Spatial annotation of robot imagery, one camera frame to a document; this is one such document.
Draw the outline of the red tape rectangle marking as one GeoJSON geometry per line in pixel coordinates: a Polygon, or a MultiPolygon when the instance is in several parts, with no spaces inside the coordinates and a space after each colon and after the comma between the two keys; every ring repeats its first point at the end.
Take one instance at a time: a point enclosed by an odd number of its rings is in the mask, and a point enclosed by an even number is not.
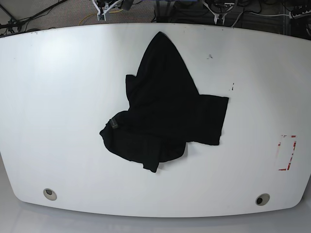
{"type": "Polygon", "coordinates": [[[276,168],[278,171],[287,171],[294,156],[296,135],[281,135],[276,152],[276,168]]]}

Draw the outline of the black T-shirt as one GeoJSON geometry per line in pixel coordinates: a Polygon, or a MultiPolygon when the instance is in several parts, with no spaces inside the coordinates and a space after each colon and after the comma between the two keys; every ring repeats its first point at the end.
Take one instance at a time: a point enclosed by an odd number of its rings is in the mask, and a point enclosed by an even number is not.
{"type": "Polygon", "coordinates": [[[180,158],[188,142],[219,145],[229,99],[198,92],[164,33],[153,37],[125,84],[129,109],[100,131],[111,153],[156,172],[160,163],[180,158]]]}

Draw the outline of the white power strip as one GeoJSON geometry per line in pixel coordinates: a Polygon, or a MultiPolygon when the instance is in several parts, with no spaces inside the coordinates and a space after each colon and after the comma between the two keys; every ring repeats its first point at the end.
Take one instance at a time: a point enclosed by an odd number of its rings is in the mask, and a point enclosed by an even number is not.
{"type": "Polygon", "coordinates": [[[311,6],[304,5],[295,7],[289,14],[290,19],[298,19],[301,17],[308,17],[311,15],[311,6]]]}

